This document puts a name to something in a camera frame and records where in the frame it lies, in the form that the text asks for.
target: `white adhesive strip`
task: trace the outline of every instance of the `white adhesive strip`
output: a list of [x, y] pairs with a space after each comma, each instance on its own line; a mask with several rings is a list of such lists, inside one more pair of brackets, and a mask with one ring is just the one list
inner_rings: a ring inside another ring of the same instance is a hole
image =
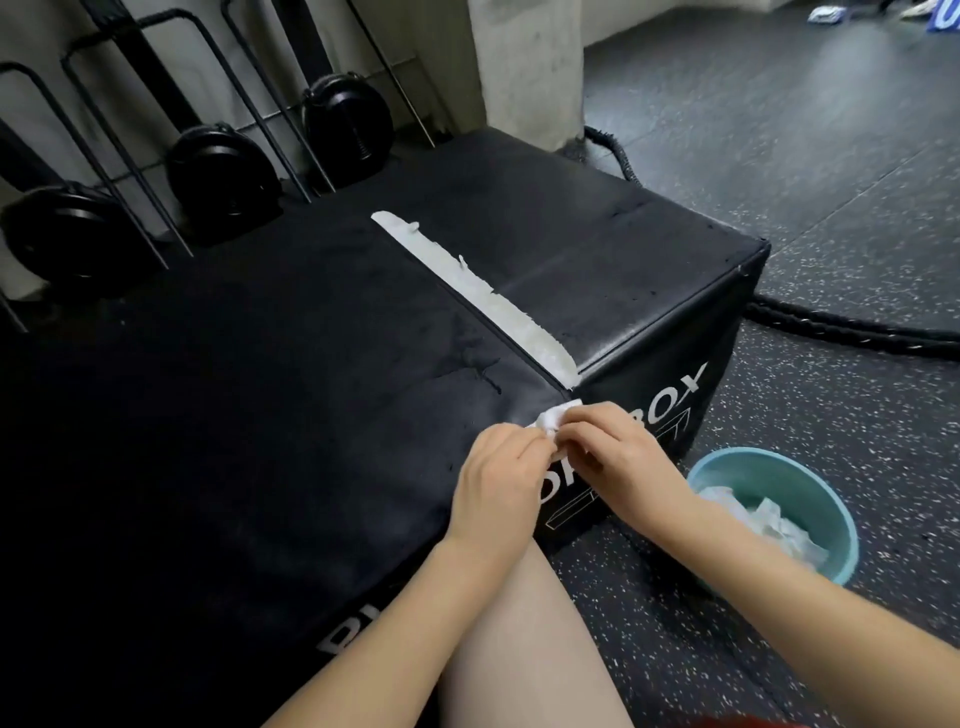
[[494, 293], [485, 280], [469, 269], [462, 255], [457, 260], [442, 246], [425, 237], [420, 232], [419, 223], [408, 223], [392, 212], [375, 212], [371, 218], [423, 265], [475, 305], [564, 387], [573, 389], [580, 383], [577, 363], [564, 345], [503, 296]]

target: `leg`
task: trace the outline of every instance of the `leg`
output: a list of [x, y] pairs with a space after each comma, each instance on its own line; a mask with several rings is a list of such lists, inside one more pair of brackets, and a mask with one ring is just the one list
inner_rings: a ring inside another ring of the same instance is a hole
[[440, 684], [444, 728], [632, 728], [587, 626], [530, 543]]

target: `hand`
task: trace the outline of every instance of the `hand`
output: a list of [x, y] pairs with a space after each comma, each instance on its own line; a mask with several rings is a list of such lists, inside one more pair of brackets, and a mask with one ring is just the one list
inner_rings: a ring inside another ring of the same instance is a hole
[[660, 543], [698, 498], [657, 439], [613, 402], [571, 407], [557, 446], [580, 476], [630, 527]]
[[481, 432], [460, 469], [444, 540], [505, 577], [533, 536], [540, 486], [556, 450], [538, 427]]

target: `right hand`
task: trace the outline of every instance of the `right hand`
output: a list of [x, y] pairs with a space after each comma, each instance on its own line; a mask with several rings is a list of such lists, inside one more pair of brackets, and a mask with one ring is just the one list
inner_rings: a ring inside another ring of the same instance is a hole
[[657, 439], [613, 402], [566, 410], [556, 440], [613, 512], [654, 542], [699, 501]]

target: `forearm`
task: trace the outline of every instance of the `forearm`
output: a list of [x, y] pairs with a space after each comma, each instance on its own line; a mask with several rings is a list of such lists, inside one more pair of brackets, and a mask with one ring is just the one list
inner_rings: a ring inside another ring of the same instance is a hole
[[960, 652], [798, 564], [722, 507], [691, 503], [663, 547], [749, 621], [852, 725], [946, 728]]
[[500, 581], [481, 560], [441, 542], [379, 619], [290, 698], [267, 728], [413, 726]]

